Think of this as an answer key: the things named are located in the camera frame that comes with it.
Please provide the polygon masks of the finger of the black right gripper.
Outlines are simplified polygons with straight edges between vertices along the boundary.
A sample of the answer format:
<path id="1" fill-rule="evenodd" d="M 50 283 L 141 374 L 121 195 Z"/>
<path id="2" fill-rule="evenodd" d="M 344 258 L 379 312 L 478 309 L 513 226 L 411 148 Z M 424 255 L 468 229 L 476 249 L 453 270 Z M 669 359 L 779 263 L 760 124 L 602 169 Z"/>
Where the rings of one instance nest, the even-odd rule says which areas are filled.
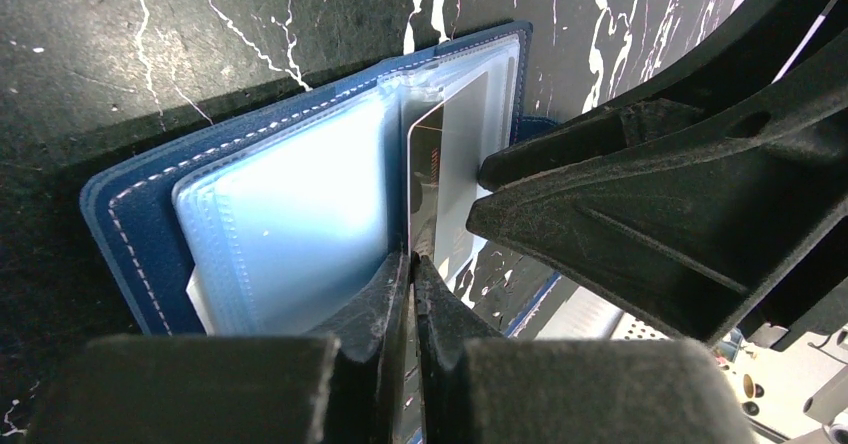
<path id="1" fill-rule="evenodd" d="M 477 201 L 468 229 L 669 335 L 765 345 L 847 320 L 847 37 L 662 138 Z"/>
<path id="2" fill-rule="evenodd" d="M 769 85 L 831 0 L 745 0 L 678 61 L 635 88 L 489 156 L 478 181 L 496 191 L 552 169 L 646 143 L 711 117 Z"/>

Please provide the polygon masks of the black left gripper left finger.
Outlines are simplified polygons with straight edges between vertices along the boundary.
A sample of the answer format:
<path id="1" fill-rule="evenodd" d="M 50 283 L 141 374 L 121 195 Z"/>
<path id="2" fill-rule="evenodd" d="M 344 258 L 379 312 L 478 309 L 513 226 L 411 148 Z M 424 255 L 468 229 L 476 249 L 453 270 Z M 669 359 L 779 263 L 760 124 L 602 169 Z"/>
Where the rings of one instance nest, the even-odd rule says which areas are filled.
<path id="1" fill-rule="evenodd" d="M 390 443 L 403 390 L 410 260 L 302 336 L 87 344 L 48 389 L 31 443 Z"/>

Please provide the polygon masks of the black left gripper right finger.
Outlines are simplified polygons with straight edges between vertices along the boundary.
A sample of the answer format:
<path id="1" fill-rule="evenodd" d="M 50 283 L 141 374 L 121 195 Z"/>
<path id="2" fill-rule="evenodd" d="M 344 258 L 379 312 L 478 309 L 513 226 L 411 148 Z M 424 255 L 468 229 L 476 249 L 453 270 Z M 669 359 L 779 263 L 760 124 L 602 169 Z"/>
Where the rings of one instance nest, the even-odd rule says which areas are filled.
<path id="1" fill-rule="evenodd" d="M 411 271 L 427 443 L 750 443 L 713 354 L 691 339 L 516 340 Z"/>

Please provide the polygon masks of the blue card holder wallet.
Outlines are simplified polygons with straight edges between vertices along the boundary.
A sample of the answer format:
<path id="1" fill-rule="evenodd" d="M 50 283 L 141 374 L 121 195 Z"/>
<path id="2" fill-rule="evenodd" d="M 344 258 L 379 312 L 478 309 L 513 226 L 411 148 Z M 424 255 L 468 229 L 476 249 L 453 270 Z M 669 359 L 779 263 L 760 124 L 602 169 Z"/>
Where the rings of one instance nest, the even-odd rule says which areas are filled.
<path id="1" fill-rule="evenodd" d="M 532 32 L 516 21 L 390 58 L 92 177 L 80 210 L 142 331 L 297 335 L 337 312 L 411 251 L 416 119 L 487 72 L 480 165 L 533 134 Z"/>

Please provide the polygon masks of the black VIP card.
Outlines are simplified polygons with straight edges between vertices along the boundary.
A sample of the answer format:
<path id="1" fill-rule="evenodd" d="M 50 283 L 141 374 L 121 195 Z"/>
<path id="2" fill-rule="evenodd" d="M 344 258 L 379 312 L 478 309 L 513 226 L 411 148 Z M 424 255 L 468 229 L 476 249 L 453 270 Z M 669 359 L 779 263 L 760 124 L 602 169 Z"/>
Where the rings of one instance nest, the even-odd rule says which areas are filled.
<path id="1" fill-rule="evenodd" d="M 450 282 L 474 249 L 465 221 L 478 195 L 489 74 L 464 83 L 416 119 L 407 134 L 410 250 Z"/>

